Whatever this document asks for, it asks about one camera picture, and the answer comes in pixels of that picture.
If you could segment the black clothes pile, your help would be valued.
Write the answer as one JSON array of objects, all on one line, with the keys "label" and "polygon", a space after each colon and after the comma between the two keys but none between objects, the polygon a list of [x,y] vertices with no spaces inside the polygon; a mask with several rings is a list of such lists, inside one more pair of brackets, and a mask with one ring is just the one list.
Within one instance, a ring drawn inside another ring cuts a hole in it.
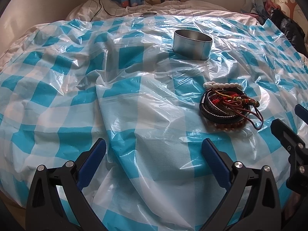
[{"label": "black clothes pile", "polygon": [[305,33],[302,28],[278,8],[271,10],[270,19],[285,34],[296,51],[307,57],[307,49],[304,42]]}]

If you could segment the tree decorated wardrobe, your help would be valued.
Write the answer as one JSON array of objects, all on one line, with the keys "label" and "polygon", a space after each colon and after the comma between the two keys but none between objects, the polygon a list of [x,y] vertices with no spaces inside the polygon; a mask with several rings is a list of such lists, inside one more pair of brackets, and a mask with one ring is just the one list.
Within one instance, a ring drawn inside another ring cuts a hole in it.
[{"label": "tree decorated wardrobe", "polygon": [[305,47],[307,49],[307,18],[296,0],[272,0],[279,9],[289,18],[294,20],[305,33]]}]

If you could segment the round silver metal tin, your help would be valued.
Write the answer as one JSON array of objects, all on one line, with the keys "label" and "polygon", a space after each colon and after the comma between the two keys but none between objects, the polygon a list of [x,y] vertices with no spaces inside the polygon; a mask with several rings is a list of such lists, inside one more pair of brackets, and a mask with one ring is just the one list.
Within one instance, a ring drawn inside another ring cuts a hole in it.
[{"label": "round silver metal tin", "polygon": [[173,38],[173,51],[193,60],[208,60],[212,37],[194,30],[176,30]]}]

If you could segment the blue white checkered plastic sheet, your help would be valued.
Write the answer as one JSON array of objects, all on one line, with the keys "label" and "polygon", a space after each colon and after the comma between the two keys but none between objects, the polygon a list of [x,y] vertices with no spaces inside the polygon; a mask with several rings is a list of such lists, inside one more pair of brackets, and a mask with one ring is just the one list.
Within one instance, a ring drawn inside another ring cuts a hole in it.
[{"label": "blue white checkered plastic sheet", "polygon": [[[176,30],[213,39],[208,60],[173,51]],[[235,131],[201,116],[204,83],[239,83],[264,117]],[[224,195],[202,141],[249,167],[272,168],[281,204],[288,153],[271,134],[278,118],[302,138],[307,59],[267,21],[124,17],[57,21],[26,37],[1,67],[1,190],[26,205],[36,168],[62,166],[98,138],[108,145],[83,192],[109,230],[197,230]]]}]

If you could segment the silver tin lid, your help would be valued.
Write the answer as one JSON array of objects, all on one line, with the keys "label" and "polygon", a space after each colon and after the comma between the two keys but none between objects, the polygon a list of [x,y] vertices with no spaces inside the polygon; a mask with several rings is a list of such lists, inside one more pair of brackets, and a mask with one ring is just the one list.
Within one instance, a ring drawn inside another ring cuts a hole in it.
[{"label": "silver tin lid", "polygon": [[146,13],[142,13],[142,14],[140,15],[140,17],[141,17],[141,18],[147,18],[147,17],[156,16],[156,15],[157,15],[157,13],[155,13],[155,12],[146,12]]}]

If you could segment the white grid bed sheet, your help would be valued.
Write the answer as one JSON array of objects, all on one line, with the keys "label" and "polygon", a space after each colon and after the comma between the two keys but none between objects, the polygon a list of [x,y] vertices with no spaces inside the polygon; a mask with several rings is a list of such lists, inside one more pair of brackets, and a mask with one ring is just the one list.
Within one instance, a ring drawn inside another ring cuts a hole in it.
[{"label": "white grid bed sheet", "polygon": [[[88,0],[71,10],[67,16],[60,15],[59,8],[54,11],[51,10],[50,6],[41,12],[25,6],[20,9],[7,9],[1,16],[1,67],[19,52],[27,36],[43,28],[45,24],[58,20],[73,19],[90,21],[95,14],[97,1]],[[257,20],[250,15],[231,12],[221,6],[203,1],[166,1],[156,5],[145,3],[144,5],[127,8],[121,8],[117,3],[110,0],[102,1],[107,12],[104,10],[98,12],[93,19],[94,21],[109,19],[110,14],[123,17],[140,16],[142,13],[154,12],[157,15],[222,17],[235,20],[246,26],[258,24]]]}]

